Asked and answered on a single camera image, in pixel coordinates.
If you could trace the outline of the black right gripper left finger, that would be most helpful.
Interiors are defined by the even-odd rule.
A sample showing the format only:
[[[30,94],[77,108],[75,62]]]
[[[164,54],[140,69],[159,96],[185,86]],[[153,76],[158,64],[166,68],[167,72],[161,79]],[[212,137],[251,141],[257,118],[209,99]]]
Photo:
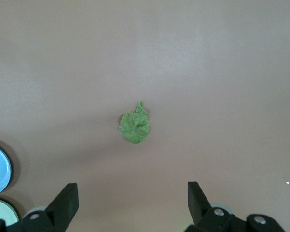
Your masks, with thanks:
[[[24,217],[24,232],[65,232],[78,209],[78,186],[69,183],[44,210]]]

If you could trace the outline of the green lettuce leaf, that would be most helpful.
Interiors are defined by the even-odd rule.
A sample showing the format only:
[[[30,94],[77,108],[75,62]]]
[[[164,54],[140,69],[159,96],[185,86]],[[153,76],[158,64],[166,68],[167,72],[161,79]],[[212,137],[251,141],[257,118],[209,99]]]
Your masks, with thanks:
[[[127,141],[133,144],[139,144],[147,138],[150,124],[143,101],[137,102],[134,112],[129,111],[122,115],[118,130]]]

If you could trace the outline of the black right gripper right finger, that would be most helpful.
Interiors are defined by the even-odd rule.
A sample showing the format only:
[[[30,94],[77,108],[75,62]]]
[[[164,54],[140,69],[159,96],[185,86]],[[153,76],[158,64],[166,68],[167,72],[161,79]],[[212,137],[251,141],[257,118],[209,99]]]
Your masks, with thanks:
[[[221,207],[212,207],[197,182],[188,183],[188,208],[193,224],[185,232],[229,232],[231,215]]]

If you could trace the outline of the pale green round plate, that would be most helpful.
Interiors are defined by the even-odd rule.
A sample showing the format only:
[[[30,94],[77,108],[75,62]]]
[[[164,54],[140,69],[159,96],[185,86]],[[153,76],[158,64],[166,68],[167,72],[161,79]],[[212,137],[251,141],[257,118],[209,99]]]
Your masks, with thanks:
[[[13,225],[19,221],[17,211],[6,201],[0,199],[0,219],[5,221],[6,226]]]

